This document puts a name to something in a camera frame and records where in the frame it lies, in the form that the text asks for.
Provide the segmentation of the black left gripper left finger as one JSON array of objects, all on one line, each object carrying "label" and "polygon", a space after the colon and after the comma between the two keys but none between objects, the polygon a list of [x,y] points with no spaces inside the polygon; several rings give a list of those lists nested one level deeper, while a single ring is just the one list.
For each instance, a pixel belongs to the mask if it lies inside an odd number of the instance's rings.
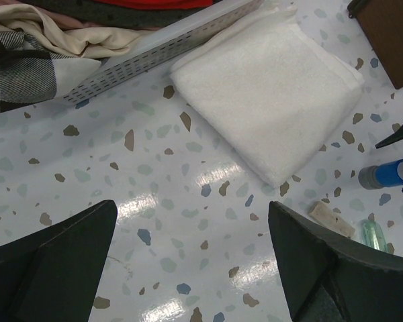
[{"label": "black left gripper left finger", "polygon": [[104,200],[0,246],[0,321],[88,321],[117,217]]}]

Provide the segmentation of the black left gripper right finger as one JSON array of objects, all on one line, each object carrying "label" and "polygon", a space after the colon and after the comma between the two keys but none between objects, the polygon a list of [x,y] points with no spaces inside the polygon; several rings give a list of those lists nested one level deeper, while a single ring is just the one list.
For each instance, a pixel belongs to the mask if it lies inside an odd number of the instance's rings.
[{"label": "black left gripper right finger", "polygon": [[270,202],[268,223],[292,321],[403,321],[403,257]]}]

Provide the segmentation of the blue cylindrical stamp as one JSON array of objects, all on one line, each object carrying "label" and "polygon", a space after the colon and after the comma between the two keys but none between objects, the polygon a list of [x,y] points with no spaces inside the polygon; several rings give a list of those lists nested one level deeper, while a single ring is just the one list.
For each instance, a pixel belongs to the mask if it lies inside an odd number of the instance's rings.
[{"label": "blue cylindrical stamp", "polygon": [[367,190],[403,186],[403,159],[365,167],[359,171],[358,180]]}]

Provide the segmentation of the brown wooden desk organizer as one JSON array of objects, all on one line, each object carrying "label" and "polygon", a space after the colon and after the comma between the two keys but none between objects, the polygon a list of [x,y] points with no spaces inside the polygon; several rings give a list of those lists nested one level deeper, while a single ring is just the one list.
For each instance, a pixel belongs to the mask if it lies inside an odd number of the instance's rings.
[{"label": "brown wooden desk organizer", "polygon": [[403,88],[403,1],[350,1],[356,19],[395,89]]}]

